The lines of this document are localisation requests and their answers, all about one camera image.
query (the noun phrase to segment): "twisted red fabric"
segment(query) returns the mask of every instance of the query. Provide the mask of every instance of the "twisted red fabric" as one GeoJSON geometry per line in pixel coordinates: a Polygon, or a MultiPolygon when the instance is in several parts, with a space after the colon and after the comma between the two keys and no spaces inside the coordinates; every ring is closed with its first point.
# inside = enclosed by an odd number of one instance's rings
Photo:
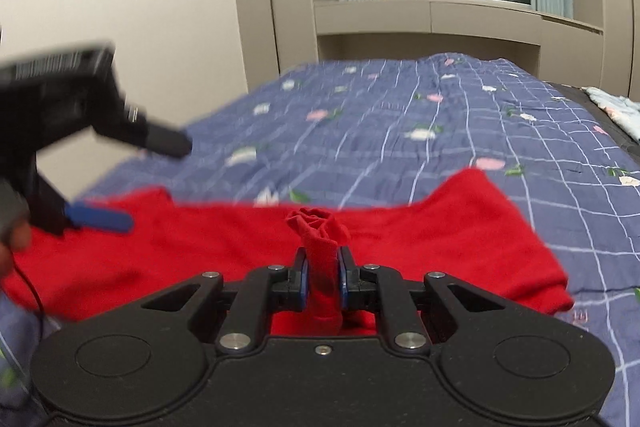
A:
{"type": "MultiPolygon", "coordinates": [[[[372,332],[369,314],[343,318],[338,304],[337,248],[349,245],[360,265],[375,263],[421,280],[429,271],[459,279],[552,314],[570,309],[567,277],[517,208],[483,172],[465,169],[411,206],[328,211],[292,206],[175,204],[163,189],[108,206],[132,214],[127,235],[70,230],[63,238],[34,230],[17,262],[46,311],[84,319],[204,271],[242,279],[254,267],[288,265],[304,246],[310,294],[303,314],[276,314],[272,331],[307,335],[372,332]]],[[[2,282],[34,308],[15,275],[2,282]]]]}

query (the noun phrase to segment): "floral pattern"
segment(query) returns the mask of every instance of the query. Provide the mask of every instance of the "floral pattern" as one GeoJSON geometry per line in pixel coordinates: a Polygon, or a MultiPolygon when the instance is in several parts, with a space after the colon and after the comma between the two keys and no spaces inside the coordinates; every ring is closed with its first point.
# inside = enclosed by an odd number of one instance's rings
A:
{"type": "Polygon", "coordinates": [[[638,187],[638,185],[640,185],[640,180],[632,176],[620,176],[618,179],[620,180],[620,184],[625,187],[638,187]]]}
{"type": "Polygon", "coordinates": [[[12,387],[17,386],[20,383],[18,380],[18,376],[15,374],[15,371],[11,367],[7,367],[0,374],[0,387],[3,389],[11,389],[12,387]]]}
{"type": "Polygon", "coordinates": [[[256,158],[257,152],[255,147],[241,147],[240,149],[236,149],[234,153],[226,159],[225,165],[232,167],[239,163],[251,163],[254,162],[256,158]]]}
{"type": "Polygon", "coordinates": [[[431,129],[416,128],[411,132],[404,133],[404,136],[413,141],[424,142],[426,140],[435,138],[436,134],[431,129]]]}
{"type": "Polygon", "coordinates": [[[254,116],[258,116],[259,114],[267,114],[270,107],[270,103],[259,103],[254,107],[254,116]]]}
{"type": "Polygon", "coordinates": [[[275,190],[271,191],[271,187],[263,188],[254,200],[254,206],[275,206],[278,203],[280,203],[280,197],[275,190]]]}
{"type": "Polygon", "coordinates": [[[293,190],[293,188],[289,191],[289,199],[294,203],[310,203],[311,198],[307,196],[304,192],[300,190],[293,190]]]}
{"type": "Polygon", "coordinates": [[[510,169],[507,169],[504,172],[505,176],[524,176],[524,166],[523,165],[516,165],[514,167],[511,167],[510,169]]]}
{"type": "Polygon", "coordinates": [[[306,115],[306,121],[319,121],[329,116],[329,112],[325,109],[316,109],[306,115]]]}
{"type": "Polygon", "coordinates": [[[500,171],[504,169],[505,161],[498,158],[478,158],[476,168],[482,171],[500,171]]]}

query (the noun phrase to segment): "finger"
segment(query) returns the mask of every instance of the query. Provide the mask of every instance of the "finger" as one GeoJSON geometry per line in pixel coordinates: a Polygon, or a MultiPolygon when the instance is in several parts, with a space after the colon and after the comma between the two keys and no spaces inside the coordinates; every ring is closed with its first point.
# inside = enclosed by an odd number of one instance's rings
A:
{"type": "Polygon", "coordinates": [[[23,221],[16,225],[11,233],[9,245],[14,251],[25,250],[31,243],[31,227],[27,221],[23,221]]]}
{"type": "Polygon", "coordinates": [[[12,269],[14,269],[14,259],[11,251],[5,245],[0,245],[0,279],[8,275],[12,269]]]}

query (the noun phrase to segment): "bed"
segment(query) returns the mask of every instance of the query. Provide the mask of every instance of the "bed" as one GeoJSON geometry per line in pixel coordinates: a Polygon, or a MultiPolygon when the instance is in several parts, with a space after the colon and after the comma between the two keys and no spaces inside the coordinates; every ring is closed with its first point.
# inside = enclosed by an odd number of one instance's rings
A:
{"type": "MultiPolygon", "coordinates": [[[[578,90],[558,88],[507,60],[460,54],[308,65],[189,126],[186,160],[140,154],[85,197],[164,185],[177,200],[407,204],[476,165],[570,275],[576,303],[560,318],[609,347],[616,378],[602,414],[632,427],[640,425],[638,147],[578,90]]],[[[10,359],[0,363],[20,377],[0,387],[4,404],[25,402],[34,328],[0,298],[10,359]]],[[[2,410],[0,425],[26,425],[38,413],[26,404],[26,412],[2,410]]]]}

